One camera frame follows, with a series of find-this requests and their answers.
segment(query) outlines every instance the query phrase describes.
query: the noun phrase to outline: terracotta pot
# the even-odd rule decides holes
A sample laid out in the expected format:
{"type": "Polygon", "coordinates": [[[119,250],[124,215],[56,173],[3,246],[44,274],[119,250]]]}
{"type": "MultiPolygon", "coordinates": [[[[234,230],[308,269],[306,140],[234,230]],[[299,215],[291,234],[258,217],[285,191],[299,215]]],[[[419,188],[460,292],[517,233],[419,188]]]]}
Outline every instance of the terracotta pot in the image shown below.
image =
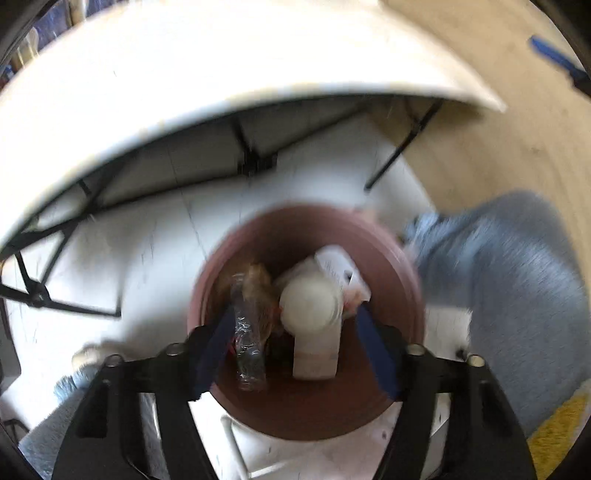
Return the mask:
{"type": "MultiPolygon", "coordinates": [[[[422,343],[424,308],[418,275],[394,237],[349,210],[295,205],[265,213],[228,235],[209,257],[189,308],[191,331],[221,313],[229,301],[228,278],[249,262],[263,263],[276,277],[326,245],[351,256],[372,292],[370,310],[394,325],[409,342],[422,343]]],[[[238,389],[235,358],[220,369],[214,398],[239,422],[287,440],[320,440],[351,432],[392,403],[375,381],[355,332],[345,320],[337,375],[328,381],[297,381],[267,371],[269,389],[238,389]]]]}

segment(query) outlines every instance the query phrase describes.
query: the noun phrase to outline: person's leg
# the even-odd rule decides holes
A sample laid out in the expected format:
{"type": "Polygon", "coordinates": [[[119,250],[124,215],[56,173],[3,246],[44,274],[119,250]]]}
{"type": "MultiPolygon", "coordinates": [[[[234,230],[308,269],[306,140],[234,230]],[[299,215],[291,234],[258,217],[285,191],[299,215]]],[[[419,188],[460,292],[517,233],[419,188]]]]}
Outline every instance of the person's leg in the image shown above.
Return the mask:
{"type": "Polygon", "coordinates": [[[66,430],[99,369],[100,365],[86,365],[73,375],[61,378],[54,388],[61,404],[18,444],[27,461],[44,480],[51,478],[66,430]]]}
{"type": "Polygon", "coordinates": [[[530,192],[407,229],[426,302],[468,308],[470,350],[526,435],[589,376],[589,304],[558,214],[530,192]]]}
{"type": "MultiPolygon", "coordinates": [[[[106,357],[118,353],[113,346],[93,346],[72,357],[74,373],[58,380],[54,394],[61,404],[20,442],[19,449],[44,480],[50,480],[57,454],[82,398],[106,357]]],[[[169,478],[155,419],[154,396],[140,394],[140,412],[150,475],[169,478]]]]}

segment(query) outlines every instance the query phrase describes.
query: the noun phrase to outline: clear plastic bag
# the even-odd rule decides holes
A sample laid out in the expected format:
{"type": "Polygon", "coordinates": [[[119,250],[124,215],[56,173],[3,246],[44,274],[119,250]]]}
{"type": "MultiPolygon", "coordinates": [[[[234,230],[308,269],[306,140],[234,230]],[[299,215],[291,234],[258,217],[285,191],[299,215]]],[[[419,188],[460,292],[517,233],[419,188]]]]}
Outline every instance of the clear plastic bag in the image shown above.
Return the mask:
{"type": "Polygon", "coordinates": [[[259,332],[259,309],[256,299],[251,296],[245,298],[244,285],[244,274],[233,276],[231,298],[236,320],[238,382],[241,390],[261,391],[267,388],[267,373],[259,332]]]}

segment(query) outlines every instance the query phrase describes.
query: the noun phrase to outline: wooden floor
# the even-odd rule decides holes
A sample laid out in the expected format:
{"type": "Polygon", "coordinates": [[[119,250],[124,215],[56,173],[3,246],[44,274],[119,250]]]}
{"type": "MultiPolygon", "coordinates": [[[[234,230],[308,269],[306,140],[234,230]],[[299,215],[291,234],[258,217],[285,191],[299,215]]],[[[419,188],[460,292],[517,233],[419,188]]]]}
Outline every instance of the wooden floor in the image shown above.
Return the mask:
{"type": "MultiPolygon", "coordinates": [[[[591,279],[591,99],[536,55],[542,35],[568,44],[527,0],[387,0],[434,34],[496,90],[506,113],[447,102],[405,157],[436,206],[454,211],[513,189],[531,189],[561,212],[591,279]]],[[[413,101],[417,110],[425,108],[413,101]]],[[[395,142],[407,132],[402,105],[375,112],[395,142]]]]}

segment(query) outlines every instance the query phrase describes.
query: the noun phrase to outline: white lid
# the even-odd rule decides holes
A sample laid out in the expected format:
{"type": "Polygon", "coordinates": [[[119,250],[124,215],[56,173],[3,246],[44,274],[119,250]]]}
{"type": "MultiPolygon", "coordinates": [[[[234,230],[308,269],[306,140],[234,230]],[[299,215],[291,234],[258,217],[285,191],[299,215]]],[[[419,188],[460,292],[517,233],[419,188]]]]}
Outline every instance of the white lid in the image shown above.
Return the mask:
{"type": "Polygon", "coordinates": [[[325,330],[343,312],[343,299],[332,280],[321,273],[300,275],[290,281],[279,304],[281,323],[295,337],[325,330]]]}

